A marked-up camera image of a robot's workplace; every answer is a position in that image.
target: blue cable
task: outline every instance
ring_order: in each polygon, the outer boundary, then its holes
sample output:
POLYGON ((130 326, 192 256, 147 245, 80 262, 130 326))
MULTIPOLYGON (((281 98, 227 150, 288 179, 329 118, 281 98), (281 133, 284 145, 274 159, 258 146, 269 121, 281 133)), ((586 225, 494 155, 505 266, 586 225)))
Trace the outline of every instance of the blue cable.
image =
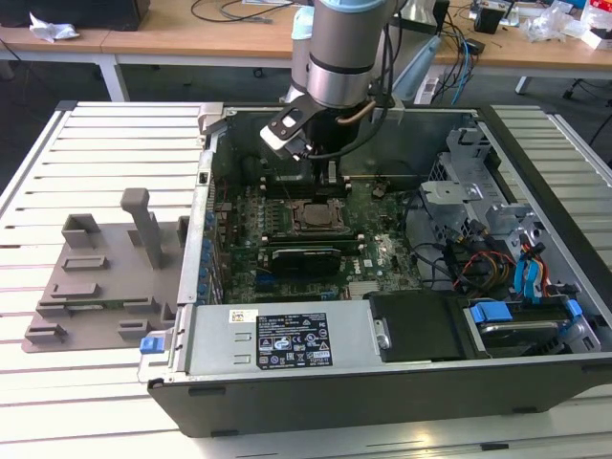
POLYGON ((459 99, 467 83, 466 77, 468 76, 468 62, 470 61, 470 56, 469 56, 470 52, 468 50, 468 43, 466 43, 465 38, 462 38, 462 44, 463 44, 463 51, 464 51, 463 70, 461 73, 461 80, 459 81, 459 86, 457 87, 457 91, 455 92, 455 95, 452 98, 452 102, 450 103, 450 105, 454 105, 455 102, 459 99))

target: side panel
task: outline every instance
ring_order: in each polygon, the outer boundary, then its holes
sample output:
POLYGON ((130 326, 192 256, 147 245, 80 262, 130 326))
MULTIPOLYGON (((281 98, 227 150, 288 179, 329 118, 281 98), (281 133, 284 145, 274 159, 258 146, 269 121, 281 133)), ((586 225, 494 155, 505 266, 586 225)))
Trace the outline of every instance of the side panel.
POLYGON ((538 412, 604 383, 612 383, 612 359, 335 378, 152 381, 148 392, 183 434, 208 437, 538 412))

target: gray carpet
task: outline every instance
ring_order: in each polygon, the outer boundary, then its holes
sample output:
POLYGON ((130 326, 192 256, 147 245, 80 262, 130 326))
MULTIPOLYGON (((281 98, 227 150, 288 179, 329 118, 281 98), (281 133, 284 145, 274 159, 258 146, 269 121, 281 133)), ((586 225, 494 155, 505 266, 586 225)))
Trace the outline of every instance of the gray carpet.
MULTIPOLYGON (((17 63, 12 81, 0 81, 0 190, 4 189, 19 166, 44 122, 60 99, 108 100, 103 81, 96 79, 96 67, 89 64, 17 63), (51 89, 43 87, 29 72, 32 69, 51 89)), ((289 84, 289 71, 266 69, 262 78, 251 69, 122 66, 134 101, 276 101, 289 84)), ((537 78, 528 94, 514 93, 515 77, 474 76, 460 99, 461 105, 483 104, 539 105, 560 113, 586 140, 611 113, 605 106, 612 98, 612 86, 601 81, 577 88, 570 100, 561 95, 570 79, 537 78)), ((449 103, 452 94, 442 103, 449 103)), ((606 160, 612 159, 612 123, 598 137, 594 148, 606 160)))

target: copper pipe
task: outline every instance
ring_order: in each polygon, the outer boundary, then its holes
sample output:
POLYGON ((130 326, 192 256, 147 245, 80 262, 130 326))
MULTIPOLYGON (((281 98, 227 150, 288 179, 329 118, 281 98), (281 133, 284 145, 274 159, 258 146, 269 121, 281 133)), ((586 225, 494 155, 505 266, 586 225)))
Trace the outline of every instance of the copper pipe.
POLYGON ((372 110, 374 110, 374 107, 376 107, 376 101, 375 100, 370 100, 355 115, 353 115, 351 117, 348 117, 348 118, 340 118, 340 117, 338 117, 338 118, 336 118, 336 122, 340 126, 348 126, 350 124, 353 124, 353 123, 361 120, 365 115, 367 115, 372 110))

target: power supply label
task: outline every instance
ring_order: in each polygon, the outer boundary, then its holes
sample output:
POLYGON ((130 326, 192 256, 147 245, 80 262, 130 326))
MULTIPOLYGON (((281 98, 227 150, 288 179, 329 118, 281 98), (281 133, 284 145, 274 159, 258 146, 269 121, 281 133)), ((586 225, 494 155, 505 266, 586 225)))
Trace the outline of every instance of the power supply label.
POLYGON ((332 365, 325 313, 257 316, 256 345, 262 370, 332 365))

